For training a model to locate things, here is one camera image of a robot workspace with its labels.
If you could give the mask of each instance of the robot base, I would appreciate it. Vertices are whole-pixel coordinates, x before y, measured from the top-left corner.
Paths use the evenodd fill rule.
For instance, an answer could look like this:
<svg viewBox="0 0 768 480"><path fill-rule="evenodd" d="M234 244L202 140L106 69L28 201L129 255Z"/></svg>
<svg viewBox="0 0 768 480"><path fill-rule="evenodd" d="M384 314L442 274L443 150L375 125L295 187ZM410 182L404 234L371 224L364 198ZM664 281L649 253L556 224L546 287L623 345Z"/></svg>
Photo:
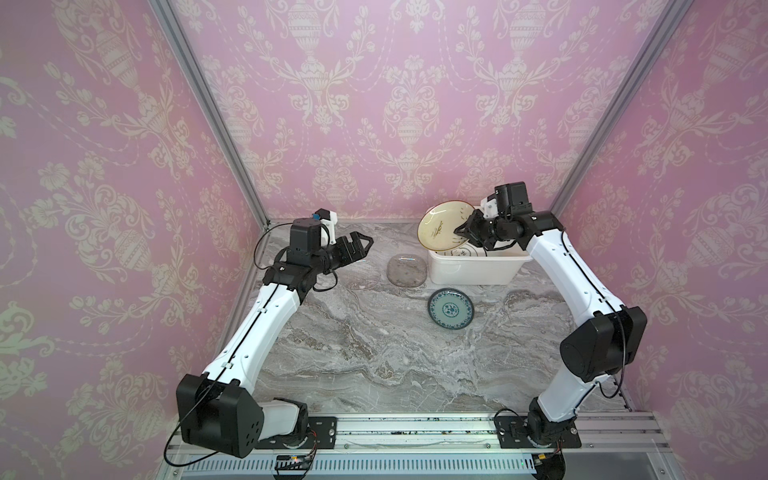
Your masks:
<svg viewBox="0 0 768 480"><path fill-rule="evenodd" d="M318 450L333 450L336 447L336 417L312 417L309 418L309 428L317 435L317 449ZM309 434L307 441L293 447L295 449L310 449L312 448L312 434ZM282 442L278 442L275 438L268 438L258 442L253 449L254 450L280 450L285 448Z"/></svg>
<svg viewBox="0 0 768 480"><path fill-rule="evenodd" d="M534 407L538 408L538 397L531 402L531 408L533 409ZM549 422L551 425L558 427L546 434L551 440L551 443L556 443L557 440L560 439L562 442L561 447L563 449L580 449L581 439L578 436L578 431L574 427L574 420L575 418L559 423ZM531 426L526 425L524 419L521 419L516 415L499 415L496 420L494 420L494 423L496 426L498 444L503 449L535 449L556 446L537 445L537 443L534 443L531 440Z"/></svg>

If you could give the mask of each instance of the gray marble countertop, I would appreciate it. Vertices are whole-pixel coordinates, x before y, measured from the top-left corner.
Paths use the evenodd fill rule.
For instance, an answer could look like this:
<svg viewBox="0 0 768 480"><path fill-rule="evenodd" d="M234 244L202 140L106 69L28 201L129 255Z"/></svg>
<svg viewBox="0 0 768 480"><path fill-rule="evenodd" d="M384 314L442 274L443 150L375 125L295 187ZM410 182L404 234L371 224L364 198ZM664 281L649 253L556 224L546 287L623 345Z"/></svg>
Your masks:
<svg viewBox="0 0 768 480"><path fill-rule="evenodd" d="M475 304L475 318L461 330L442 328L426 304L443 285L427 279L402 288L386 278L397 253L427 259L416 227L337 226L337 236L358 230L376 242L364 261L339 269L336 288L311 292L288 320L259 374L257 400L286 397L311 412L528 411L557 372L559 343L574 328L562 296L531 261L508 285L457 286ZM288 244L289 231L270 234L261 265ZM320 278L318 288L333 284L332 277ZM624 400L593 392L581 409L623 410Z"/></svg>

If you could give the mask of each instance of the pink damask wallpaper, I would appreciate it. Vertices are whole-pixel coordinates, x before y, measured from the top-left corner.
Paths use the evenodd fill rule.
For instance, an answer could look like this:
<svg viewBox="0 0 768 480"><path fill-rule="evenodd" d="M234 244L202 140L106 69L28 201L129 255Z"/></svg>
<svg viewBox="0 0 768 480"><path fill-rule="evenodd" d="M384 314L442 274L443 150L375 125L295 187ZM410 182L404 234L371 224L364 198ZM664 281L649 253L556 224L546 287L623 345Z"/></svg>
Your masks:
<svg viewBox="0 0 768 480"><path fill-rule="evenodd" d="M173 0L272 218L548 207L666 0Z"/></svg>
<svg viewBox="0 0 768 480"><path fill-rule="evenodd" d="M258 234L146 2L0 15L0 478L153 478Z"/></svg>
<svg viewBox="0 0 768 480"><path fill-rule="evenodd" d="M697 0L564 223L649 326L627 387L689 480L765 478L768 2Z"/></svg>

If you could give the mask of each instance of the cable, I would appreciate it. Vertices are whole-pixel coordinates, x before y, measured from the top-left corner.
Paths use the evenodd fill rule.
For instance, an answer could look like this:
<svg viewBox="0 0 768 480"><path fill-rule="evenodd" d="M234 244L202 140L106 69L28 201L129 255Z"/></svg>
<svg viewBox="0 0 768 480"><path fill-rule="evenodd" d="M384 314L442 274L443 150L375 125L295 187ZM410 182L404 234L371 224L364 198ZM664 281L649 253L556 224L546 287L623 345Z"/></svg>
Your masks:
<svg viewBox="0 0 768 480"><path fill-rule="evenodd" d="M328 231L328 227L326 227L324 223L321 223L320 226L323 228L323 230L326 231L326 235L328 236L328 245L330 245L333 238L331 238L331 233Z"/></svg>
<svg viewBox="0 0 768 480"><path fill-rule="evenodd" d="M616 395L618 395L619 392L621 391L621 387L624 384L624 368L627 366L627 337L626 337L626 335L624 333L624 324L621 322L621 318L619 318L618 312L616 311L614 306L611 305L611 302L609 302L605 298L605 295L603 295L603 293L600 291L600 289L598 289L594 285L594 283L592 283L592 280L590 280L590 278L587 275L587 273L584 272L584 269L581 268L581 265L579 265L579 263L576 261L576 259L573 257L573 255L571 255L571 251L568 249L568 246L565 244L565 230L562 230L560 232L560 242L563 244L563 248L565 248L565 252L571 258L571 260L574 261L574 263L576 264L578 269L581 271L581 274L584 275L584 278L586 278L587 281L589 282L589 284L592 285L592 288L594 289L594 291L597 292L598 295L600 295L600 297L603 300L605 300L606 305L608 305L611 308L611 310L613 310L613 312L616 314L616 320L617 320L617 322L619 324L619 331L621 332L621 377L619 377L619 383L618 383L618 386L616 388L616 391L611 393L610 396L605 394L605 391L603 390L602 382L599 384L599 386L600 386L600 393L603 394L603 397L605 397L606 399L612 399Z"/></svg>
<svg viewBox="0 0 768 480"><path fill-rule="evenodd" d="M296 478L294 475L281 475L280 472L286 471L286 472L295 472L296 470L303 470L304 473L296 478L296 480L302 480L304 477L306 477L306 474L310 472L312 469L312 465L315 463L315 455L317 455L317 433L315 433L314 430L310 429L310 432L315 437L313 440L312 450L310 450L310 453L305 456L302 460L298 460L296 458L294 463L289 463L288 465L283 465L281 467L277 466L275 464L275 475L272 475L274 478L279 478L283 476L289 476L291 478Z"/></svg>
<svg viewBox="0 0 768 480"><path fill-rule="evenodd" d="M205 397L206 397L206 396L208 396L208 393L210 393L211 389L214 387L214 385L216 385L216 382L218 382L219 378L221 377L221 375L222 375L223 373L224 373L224 371L223 371L223 370L221 370L221 372L219 372L219 375L216 377L216 379L213 381L213 383L211 383L211 384L208 386L208 388L207 388L207 389L205 389L205 391L203 392L203 395L201 395L201 396L200 396L200 399L199 399L199 400L197 400L197 403L195 403L195 404L194 404L194 406L193 406L193 407L190 409L190 411L189 411L189 412L187 412L187 414L186 414L186 415L184 415L183 417L181 417L181 420L179 420L179 423L178 423L178 425L176 425L176 428L175 428L175 429L174 429L174 430L173 430L173 431L170 433L170 435L168 436L168 441L167 441L167 442L165 442L165 448L163 448L163 458L165 459L165 462L166 462L168 465L170 465L170 466L172 466L172 467L177 467L177 468L180 468L180 467L188 467L189 465L192 465L192 464L195 464L195 463L198 463L198 462L202 462L202 461L203 461L203 460L205 460L206 458L210 458L210 457L212 457L212 456L216 455L217 453L220 453L220 452L213 452L213 453L209 453L208 455L205 455L204 457L200 457L200 458L198 458L197 460L193 460L192 462L187 462L187 463L173 463L171 460L169 460L169 459L168 459L168 447L170 446L170 441L173 439L174 435L176 435L176 432L178 432L178 431L179 431L179 429L181 428L181 423L182 423L184 420L186 420L186 419L187 419L187 417L188 417L188 416L189 416L189 415L190 415L192 412L194 412L194 410L197 408L197 406L198 406L198 405L200 405L200 404L202 403L202 401L203 401L203 400L205 400Z"/></svg>
<svg viewBox="0 0 768 480"><path fill-rule="evenodd" d="M256 250L259 249L259 244L261 243L261 240L264 240L264 237L269 232L271 232L272 230L275 230L277 227L285 227L286 225L293 225L293 222L291 222L291 223L278 223L274 227L266 229L266 231L261 234L261 237L259 237L259 241L256 242L256 246L253 248L253 265L257 269L259 269L259 270L266 270L266 269L268 269L270 267L269 265L267 265L267 266L259 266L258 262L256 261Z"/></svg>
<svg viewBox="0 0 768 480"><path fill-rule="evenodd" d="M514 414L515 414L515 416L517 416L517 417L518 417L518 418L519 418L521 421L525 422L525 419L523 418L523 416L522 416L522 415L520 415L519 413L517 413L515 410L513 410L513 409L508 409L507 407L503 407L503 408L500 408L500 409L499 409L499 410L496 412L496 415L494 415L494 416L493 416L493 422L494 422L494 423L496 423L496 419L498 418L498 416L499 416L499 415L500 415L502 412L512 412L512 413L514 413Z"/></svg>
<svg viewBox="0 0 768 480"><path fill-rule="evenodd" d="M488 251L489 252L498 252L498 251L501 251L501 250L507 250L508 248L512 248L512 247L514 247L517 244L518 244L518 241L517 240L513 240L512 243L510 243L509 245L504 245L503 247L498 247L498 248L497 247L493 247L493 248L491 248Z"/></svg>
<svg viewBox="0 0 768 480"><path fill-rule="evenodd" d="M501 408L500 408L500 409L499 409L499 410L496 412L496 415L494 415L494 416L493 416L493 424L494 424L494 425L496 425L496 419L498 419L498 416L499 416L499 415L501 415L501 413L502 413L502 412L512 412L512 413L514 413L514 414L515 414L515 416L516 416L516 417L518 417L518 418L520 419L520 422L521 422L522 426L525 426L525 419L522 417L522 415L520 415L519 413L517 413L517 412L516 412L515 410L513 410L513 409L508 409L507 407L501 407ZM498 435L498 434L499 434L499 430L498 430L498 426L497 426L497 427L496 427L496 435Z"/></svg>
<svg viewBox="0 0 768 480"><path fill-rule="evenodd" d="M281 248L280 251L277 252L277 255L275 255L275 260L273 261L273 263L282 261L284 253L287 252L288 250L290 250L290 247Z"/></svg>
<svg viewBox="0 0 768 480"><path fill-rule="evenodd" d="M610 303L608 306L611 308L611 310L614 309ZM606 399L614 398L621 391L621 386L624 384L624 367L627 366L627 337L624 335L624 325L621 324L621 319L618 319L618 323L619 330L621 331L621 377L619 377L619 384L616 386L616 391L611 393L609 396L605 395L605 391L603 391L603 384L602 382L600 383L600 393L602 393L603 397Z"/></svg>
<svg viewBox="0 0 768 480"><path fill-rule="evenodd" d="M333 290L333 287L339 284L339 274L336 273L335 270L331 270L331 273L333 273L333 278L336 279L336 282L332 286L329 286L328 288L317 288L316 286L312 286L312 290L316 292L327 292L328 290Z"/></svg>

